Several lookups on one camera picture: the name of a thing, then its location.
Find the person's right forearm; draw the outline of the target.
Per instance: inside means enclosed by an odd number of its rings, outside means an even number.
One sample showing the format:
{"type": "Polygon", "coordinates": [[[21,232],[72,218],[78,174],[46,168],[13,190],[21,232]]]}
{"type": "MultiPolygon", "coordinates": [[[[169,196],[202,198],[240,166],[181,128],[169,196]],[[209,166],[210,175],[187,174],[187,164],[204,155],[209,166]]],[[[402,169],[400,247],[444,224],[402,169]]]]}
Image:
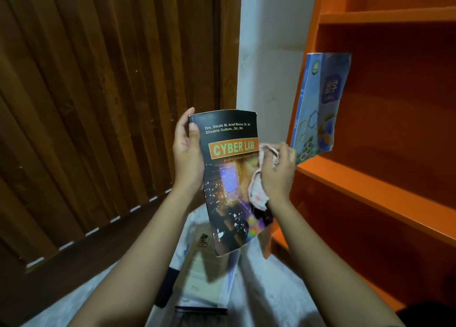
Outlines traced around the person's right forearm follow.
{"type": "Polygon", "coordinates": [[[270,197],[290,256],[327,327],[405,327],[285,197],[270,197]]]}

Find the person's right hand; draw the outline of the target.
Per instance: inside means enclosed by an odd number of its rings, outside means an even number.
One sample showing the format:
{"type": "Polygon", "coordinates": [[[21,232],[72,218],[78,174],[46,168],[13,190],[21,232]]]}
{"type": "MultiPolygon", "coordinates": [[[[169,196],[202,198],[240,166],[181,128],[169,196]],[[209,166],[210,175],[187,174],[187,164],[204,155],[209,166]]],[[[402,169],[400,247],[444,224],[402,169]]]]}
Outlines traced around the person's right hand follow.
{"type": "Polygon", "coordinates": [[[291,206],[290,191],[295,174],[296,151],[282,142],[264,151],[261,182],[275,217],[291,206]]]}

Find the beige book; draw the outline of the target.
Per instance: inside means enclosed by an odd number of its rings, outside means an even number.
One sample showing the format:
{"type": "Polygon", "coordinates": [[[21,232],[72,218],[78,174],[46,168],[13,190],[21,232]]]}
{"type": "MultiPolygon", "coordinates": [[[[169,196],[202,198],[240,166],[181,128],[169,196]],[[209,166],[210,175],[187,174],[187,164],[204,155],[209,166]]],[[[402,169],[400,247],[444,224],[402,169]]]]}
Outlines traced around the beige book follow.
{"type": "Polygon", "coordinates": [[[218,257],[210,225],[198,225],[173,287],[181,305],[227,306],[239,256],[235,250],[218,257]]]}

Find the orange wooden bookshelf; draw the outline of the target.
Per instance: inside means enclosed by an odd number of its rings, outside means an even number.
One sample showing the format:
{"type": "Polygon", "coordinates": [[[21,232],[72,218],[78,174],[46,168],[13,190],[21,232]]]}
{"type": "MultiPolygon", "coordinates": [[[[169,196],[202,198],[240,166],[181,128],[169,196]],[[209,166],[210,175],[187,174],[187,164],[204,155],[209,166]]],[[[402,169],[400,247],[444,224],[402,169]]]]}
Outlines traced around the orange wooden bookshelf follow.
{"type": "Polygon", "coordinates": [[[315,0],[311,52],[352,62],[291,201],[394,310],[456,309],[456,0],[315,0]]]}

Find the white cleaning cloth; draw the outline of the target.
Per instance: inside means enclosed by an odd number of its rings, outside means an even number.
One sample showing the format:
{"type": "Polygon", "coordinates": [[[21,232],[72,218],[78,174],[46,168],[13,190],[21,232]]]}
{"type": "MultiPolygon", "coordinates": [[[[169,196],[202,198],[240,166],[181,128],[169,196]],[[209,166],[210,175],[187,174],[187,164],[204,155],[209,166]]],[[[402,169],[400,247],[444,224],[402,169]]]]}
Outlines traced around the white cleaning cloth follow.
{"type": "Polygon", "coordinates": [[[272,153],[272,165],[275,167],[279,161],[279,151],[270,144],[260,144],[259,145],[259,155],[258,155],[258,169],[254,172],[251,182],[248,186],[248,198],[249,202],[253,205],[255,209],[266,211],[267,203],[269,197],[266,195],[262,180],[261,180],[261,168],[264,161],[264,156],[266,152],[272,153]]]}

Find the person's left hand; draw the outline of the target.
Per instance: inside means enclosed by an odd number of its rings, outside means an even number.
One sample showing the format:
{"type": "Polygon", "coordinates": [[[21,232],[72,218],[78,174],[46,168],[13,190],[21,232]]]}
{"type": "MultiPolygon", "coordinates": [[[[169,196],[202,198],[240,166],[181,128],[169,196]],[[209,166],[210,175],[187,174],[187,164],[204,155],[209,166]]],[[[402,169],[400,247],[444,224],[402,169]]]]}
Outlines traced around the person's left hand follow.
{"type": "Polygon", "coordinates": [[[176,123],[173,155],[175,163],[175,182],[173,191],[187,197],[194,197],[200,190],[203,181],[204,163],[202,152],[192,155],[188,152],[188,137],[190,116],[195,112],[191,107],[186,110],[176,123]]]}

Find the dark book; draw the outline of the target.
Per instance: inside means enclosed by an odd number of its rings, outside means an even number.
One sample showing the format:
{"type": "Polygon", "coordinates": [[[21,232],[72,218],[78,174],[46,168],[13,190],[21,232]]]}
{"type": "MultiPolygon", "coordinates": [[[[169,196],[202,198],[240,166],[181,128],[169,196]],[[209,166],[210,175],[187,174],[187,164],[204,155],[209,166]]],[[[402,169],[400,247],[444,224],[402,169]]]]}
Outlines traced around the dark book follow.
{"type": "Polygon", "coordinates": [[[173,294],[173,287],[176,279],[179,276],[180,271],[178,269],[168,267],[166,275],[157,293],[154,306],[159,308],[165,308],[168,301],[173,294]]]}

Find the person's left forearm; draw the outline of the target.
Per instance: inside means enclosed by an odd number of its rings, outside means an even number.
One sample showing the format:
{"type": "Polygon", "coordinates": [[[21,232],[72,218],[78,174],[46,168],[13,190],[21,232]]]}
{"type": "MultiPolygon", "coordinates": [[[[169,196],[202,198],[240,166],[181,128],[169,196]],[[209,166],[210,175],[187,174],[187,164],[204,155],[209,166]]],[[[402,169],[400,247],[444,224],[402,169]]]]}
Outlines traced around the person's left forearm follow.
{"type": "Polygon", "coordinates": [[[145,327],[200,190],[172,189],[68,327],[145,327]]]}

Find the black paperback book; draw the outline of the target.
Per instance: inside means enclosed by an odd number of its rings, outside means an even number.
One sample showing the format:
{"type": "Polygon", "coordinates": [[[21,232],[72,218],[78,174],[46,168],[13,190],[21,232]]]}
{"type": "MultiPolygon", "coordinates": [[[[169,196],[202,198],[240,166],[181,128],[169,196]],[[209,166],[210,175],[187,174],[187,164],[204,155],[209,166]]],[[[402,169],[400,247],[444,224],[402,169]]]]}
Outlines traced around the black paperback book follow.
{"type": "Polygon", "coordinates": [[[215,254],[228,255],[273,223],[270,210],[250,201],[249,186],[259,176],[257,114],[218,110],[189,117],[200,131],[203,191],[215,254]]]}

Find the brown slatted wooden door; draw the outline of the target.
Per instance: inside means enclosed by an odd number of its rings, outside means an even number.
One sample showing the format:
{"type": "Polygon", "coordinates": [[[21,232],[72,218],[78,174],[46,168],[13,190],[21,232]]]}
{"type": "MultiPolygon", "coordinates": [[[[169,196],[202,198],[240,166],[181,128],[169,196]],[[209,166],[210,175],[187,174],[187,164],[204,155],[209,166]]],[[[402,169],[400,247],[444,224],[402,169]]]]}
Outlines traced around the brown slatted wooden door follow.
{"type": "Polygon", "coordinates": [[[241,0],[0,0],[0,326],[119,260],[176,123],[236,107],[241,0]]]}

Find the white blue-edged book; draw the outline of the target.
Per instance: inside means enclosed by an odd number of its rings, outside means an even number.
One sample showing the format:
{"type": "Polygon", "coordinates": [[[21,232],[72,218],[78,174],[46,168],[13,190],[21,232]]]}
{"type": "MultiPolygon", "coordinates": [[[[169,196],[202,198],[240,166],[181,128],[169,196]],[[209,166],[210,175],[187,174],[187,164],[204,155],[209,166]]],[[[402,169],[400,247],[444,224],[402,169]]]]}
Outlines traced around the white blue-edged book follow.
{"type": "Polygon", "coordinates": [[[179,270],[174,307],[183,313],[225,315],[236,277],[240,249],[218,257],[205,205],[190,212],[171,265],[179,270]]]}

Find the blue hexagon-print book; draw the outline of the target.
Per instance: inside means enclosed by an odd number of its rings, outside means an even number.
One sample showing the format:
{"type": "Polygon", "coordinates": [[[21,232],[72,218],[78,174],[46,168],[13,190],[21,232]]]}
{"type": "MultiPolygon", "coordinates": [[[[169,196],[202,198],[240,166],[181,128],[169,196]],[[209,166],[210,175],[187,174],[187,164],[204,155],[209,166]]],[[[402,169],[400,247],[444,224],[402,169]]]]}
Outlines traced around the blue hexagon-print book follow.
{"type": "Polygon", "coordinates": [[[335,122],[351,57],[351,53],[306,55],[290,141],[296,150],[296,165],[333,149],[335,122]]]}

